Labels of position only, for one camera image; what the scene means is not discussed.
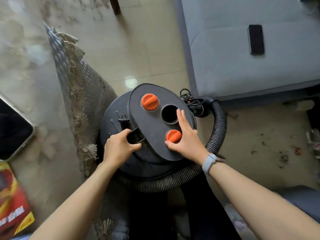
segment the watch face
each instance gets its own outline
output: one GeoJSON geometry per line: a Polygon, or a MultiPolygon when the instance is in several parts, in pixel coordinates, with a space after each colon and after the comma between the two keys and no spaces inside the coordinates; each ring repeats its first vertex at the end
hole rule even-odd
{"type": "Polygon", "coordinates": [[[219,153],[214,153],[215,156],[217,156],[218,158],[221,158],[221,159],[226,159],[224,156],[222,156],[221,154],[219,153]]]}

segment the black vacuum cleaner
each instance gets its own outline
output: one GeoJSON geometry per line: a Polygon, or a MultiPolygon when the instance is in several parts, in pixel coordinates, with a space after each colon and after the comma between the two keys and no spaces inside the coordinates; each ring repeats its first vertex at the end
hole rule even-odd
{"type": "Polygon", "coordinates": [[[107,139],[129,128],[131,144],[142,143],[116,172],[115,179],[132,190],[161,192],[176,188],[201,173],[202,169],[182,155],[171,151],[165,141],[178,143],[182,137],[176,110],[184,109],[190,125],[196,129],[197,117],[214,115],[214,127],[206,145],[217,153],[227,130],[226,116],[213,97],[193,98],[183,89],[180,96],[170,90],[144,83],[115,99],[106,110],[100,128],[100,148],[107,139]]]}

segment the hand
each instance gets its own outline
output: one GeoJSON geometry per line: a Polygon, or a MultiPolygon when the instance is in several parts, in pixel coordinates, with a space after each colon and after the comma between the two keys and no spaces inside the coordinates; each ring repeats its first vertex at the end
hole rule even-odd
{"type": "Polygon", "coordinates": [[[141,143],[133,145],[127,141],[127,135],[130,132],[130,129],[125,129],[116,135],[110,136],[104,146],[103,164],[107,164],[117,170],[133,152],[141,148],[141,143]]]}
{"type": "Polygon", "coordinates": [[[165,144],[170,150],[176,151],[185,158],[202,166],[210,153],[200,141],[198,131],[191,128],[184,110],[177,109],[177,117],[182,130],[182,138],[177,144],[170,141],[165,141],[165,144]]]}

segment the leg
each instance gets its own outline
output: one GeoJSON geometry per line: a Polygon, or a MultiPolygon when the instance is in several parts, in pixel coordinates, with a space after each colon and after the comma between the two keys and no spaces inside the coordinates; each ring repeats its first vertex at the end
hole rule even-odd
{"type": "Polygon", "coordinates": [[[121,13],[121,9],[118,0],[110,0],[110,4],[114,14],[119,15],[121,13]]]}
{"type": "Polygon", "coordinates": [[[175,240],[167,206],[167,192],[131,192],[129,196],[130,240],[175,240]]]}
{"type": "Polygon", "coordinates": [[[192,240],[241,240],[204,173],[183,184],[181,189],[186,200],[192,240]]]}

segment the brown furniture leg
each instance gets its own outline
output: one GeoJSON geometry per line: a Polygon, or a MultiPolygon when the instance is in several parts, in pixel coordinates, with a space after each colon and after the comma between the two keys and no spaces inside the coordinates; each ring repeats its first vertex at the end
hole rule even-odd
{"type": "Polygon", "coordinates": [[[110,0],[110,4],[115,15],[121,14],[121,9],[118,0],[110,0]]]}

